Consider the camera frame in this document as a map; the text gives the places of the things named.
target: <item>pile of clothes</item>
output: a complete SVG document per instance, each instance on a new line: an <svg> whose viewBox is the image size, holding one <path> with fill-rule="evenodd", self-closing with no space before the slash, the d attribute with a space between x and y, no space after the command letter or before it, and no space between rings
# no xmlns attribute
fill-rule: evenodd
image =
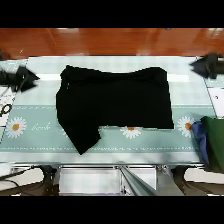
<svg viewBox="0 0 224 224"><path fill-rule="evenodd" d="M205 169L224 173L224 120L205 116L192 124L192 131L199 144Z"/></svg>

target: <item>white flower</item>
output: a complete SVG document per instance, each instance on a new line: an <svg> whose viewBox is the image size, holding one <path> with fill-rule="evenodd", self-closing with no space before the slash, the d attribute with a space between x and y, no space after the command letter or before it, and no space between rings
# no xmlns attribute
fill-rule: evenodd
<svg viewBox="0 0 224 224"><path fill-rule="evenodd" d="M66 138L68 138L68 135L66 134L65 130L62 128L61 129L62 135L64 135Z"/></svg>
<svg viewBox="0 0 224 224"><path fill-rule="evenodd" d="M123 127L120 129L120 131L123 131L123 135L126 136L126 138L135 138L136 136L139 136L141 134L142 128L137 127Z"/></svg>
<svg viewBox="0 0 224 224"><path fill-rule="evenodd" d="M6 126L6 135L8 138L17 138L26 130L26 121L22 117L14 117Z"/></svg>
<svg viewBox="0 0 224 224"><path fill-rule="evenodd" d="M194 123L194 118L182 117L178 121L178 130L182 132L185 137L192 137L191 125Z"/></svg>

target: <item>table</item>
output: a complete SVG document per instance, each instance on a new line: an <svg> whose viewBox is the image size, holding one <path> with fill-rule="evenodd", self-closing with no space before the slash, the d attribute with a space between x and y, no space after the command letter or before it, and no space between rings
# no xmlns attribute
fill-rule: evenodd
<svg viewBox="0 0 224 224"><path fill-rule="evenodd" d="M29 58L27 68L41 77L38 87L18 93L9 122L22 117L27 128L16 139L5 131L0 162L63 164L192 164L200 153L191 131L179 130L207 115L215 117L205 81L191 71L195 57L54 56ZM66 65L108 72L161 67L168 72L174 130L140 129L135 138L118 127L101 127L102 139L80 156L57 122L55 94Z"/></svg>

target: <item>green cloth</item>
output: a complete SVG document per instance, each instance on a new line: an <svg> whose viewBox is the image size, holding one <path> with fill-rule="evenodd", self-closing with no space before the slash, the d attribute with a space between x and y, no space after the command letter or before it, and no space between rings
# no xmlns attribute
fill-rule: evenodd
<svg viewBox="0 0 224 224"><path fill-rule="evenodd" d="M207 130L209 169L224 173L224 120L205 116L201 121Z"/></svg>

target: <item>wooden floor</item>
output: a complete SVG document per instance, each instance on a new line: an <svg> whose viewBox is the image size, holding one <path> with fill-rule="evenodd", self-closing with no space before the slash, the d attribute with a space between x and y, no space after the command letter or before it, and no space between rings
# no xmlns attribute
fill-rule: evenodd
<svg viewBox="0 0 224 224"><path fill-rule="evenodd" d="M10 59L54 55L175 55L224 53L223 28L0 28Z"/></svg>

